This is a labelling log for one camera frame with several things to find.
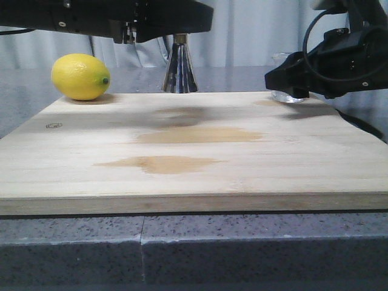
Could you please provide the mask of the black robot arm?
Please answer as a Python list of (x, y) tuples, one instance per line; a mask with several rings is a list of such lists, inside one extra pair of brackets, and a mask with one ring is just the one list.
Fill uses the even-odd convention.
[[(387, 15), (379, 1), (317, 1), (302, 50), (264, 76), (267, 89), (296, 99), (317, 93), (334, 99), (351, 92), (387, 88)], [(349, 26), (324, 33), (311, 51), (314, 26), (326, 15), (347, 14)]]

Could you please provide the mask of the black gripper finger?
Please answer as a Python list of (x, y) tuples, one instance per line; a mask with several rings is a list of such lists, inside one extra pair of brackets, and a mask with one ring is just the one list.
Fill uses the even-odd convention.
[(140, 1), (136, 15), (136, 42), (167, 35), (208, 32), (213, 8), (198, 1)]

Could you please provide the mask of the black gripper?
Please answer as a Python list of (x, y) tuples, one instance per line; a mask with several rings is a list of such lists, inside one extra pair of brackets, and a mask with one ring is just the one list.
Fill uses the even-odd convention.
[(139, 1), (1, 1), (1, 25), (100, 36), (122, 44)]
[(309, 91), (329, 99), (350, 92), (387, 88), (387, 29), (372, 26), (359, 32), (348, 29), (324, 34), (324, 41), (306, 54), (306, 87), (303, 53), (292, 53), (284, 63), (264, 75), (266, 89), (309, 98)]

